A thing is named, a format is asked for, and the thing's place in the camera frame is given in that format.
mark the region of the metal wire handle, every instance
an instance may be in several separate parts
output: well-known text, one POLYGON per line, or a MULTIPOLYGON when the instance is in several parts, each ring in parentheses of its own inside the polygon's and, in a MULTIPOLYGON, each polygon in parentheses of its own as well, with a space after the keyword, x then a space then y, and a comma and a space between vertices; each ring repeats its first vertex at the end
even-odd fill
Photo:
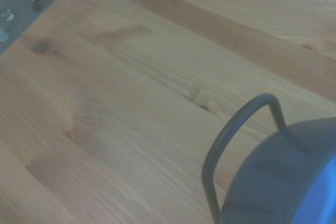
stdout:
POLYGON ((269 105, 273 119, 278 130, 286 127, 285 119, 278 99, 272 94, 262 94, 248 103, 246 103, 224 126, 217 139, 211 146, 202 168, 202 183, 205 195, 210 207, 214 224, 220 220, 220 210, 217 200, 214 184, 214 171, 220 156, 222 155, 227 144, 240 129, 240 127, 259 109, 269 105))

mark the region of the blue object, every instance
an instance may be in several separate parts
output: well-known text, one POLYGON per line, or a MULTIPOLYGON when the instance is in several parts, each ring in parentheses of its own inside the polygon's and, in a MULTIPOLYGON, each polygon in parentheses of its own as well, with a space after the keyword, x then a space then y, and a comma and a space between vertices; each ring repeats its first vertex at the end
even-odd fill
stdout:
POLYGON ((333 224, 336 214, 336 157, 325 166, 302 204, 292 224, 333 224))

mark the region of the wood grain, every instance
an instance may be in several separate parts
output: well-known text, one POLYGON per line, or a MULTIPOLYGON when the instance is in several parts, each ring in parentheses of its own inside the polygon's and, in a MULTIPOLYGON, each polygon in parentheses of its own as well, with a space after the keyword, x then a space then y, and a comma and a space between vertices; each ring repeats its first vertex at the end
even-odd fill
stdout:
MULTIPOLYGON (((275 30, 266 4, 281 15, 296 0, 213 1, 56 0, 21 35, 1 56, 0 222, 210 223, 202 164, 244 103, 273 93, 288 123, 336 114, 330 36, 303 48, 282 33, 316 35, 301 25, 326 14, 296 23, 296 11, 327 0, 275 30)), ((264 108, 237 133, 215 173, 220 202, 274 131, 264 108)))

